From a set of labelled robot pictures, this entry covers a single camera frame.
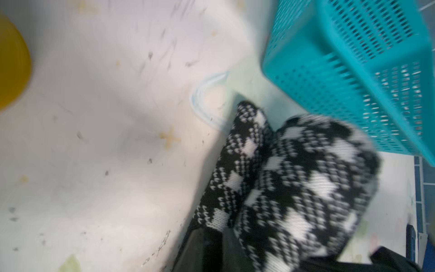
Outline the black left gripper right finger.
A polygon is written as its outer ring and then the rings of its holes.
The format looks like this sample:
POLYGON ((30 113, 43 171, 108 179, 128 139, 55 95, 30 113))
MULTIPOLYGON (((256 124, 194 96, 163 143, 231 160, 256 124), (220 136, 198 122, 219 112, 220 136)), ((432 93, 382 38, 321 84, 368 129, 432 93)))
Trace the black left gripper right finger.
POLYGON ((379 247, 371 256, 371 264, 339 262, 329 257, 315 257, 302 261, 301 272, 421 272, 411 260, 385 247, 379 247))

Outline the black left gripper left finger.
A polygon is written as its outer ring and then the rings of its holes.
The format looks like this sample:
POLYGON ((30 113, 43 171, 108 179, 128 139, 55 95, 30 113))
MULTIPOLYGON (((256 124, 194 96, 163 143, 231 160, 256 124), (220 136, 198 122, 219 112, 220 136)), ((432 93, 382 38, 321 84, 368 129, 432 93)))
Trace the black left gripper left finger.
POLYGON ((216 234, 194 230, 175 263, 174 272, 243 272, 245 254, 230 228, 216 234))

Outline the black white smiley scarf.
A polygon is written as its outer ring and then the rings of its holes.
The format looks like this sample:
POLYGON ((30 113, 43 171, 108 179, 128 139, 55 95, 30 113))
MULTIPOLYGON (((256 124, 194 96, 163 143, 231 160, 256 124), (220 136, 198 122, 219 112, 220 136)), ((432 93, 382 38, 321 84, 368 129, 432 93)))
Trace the black white smiley scarf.
POLYGON ((347 122, 302 114, 273 130, 260 108, 240 102, 188 228, 211 236, 205 271, 222 269, 226 228, 256 272, 339 257, 376 193, 380 168, 370 138, 347 122))

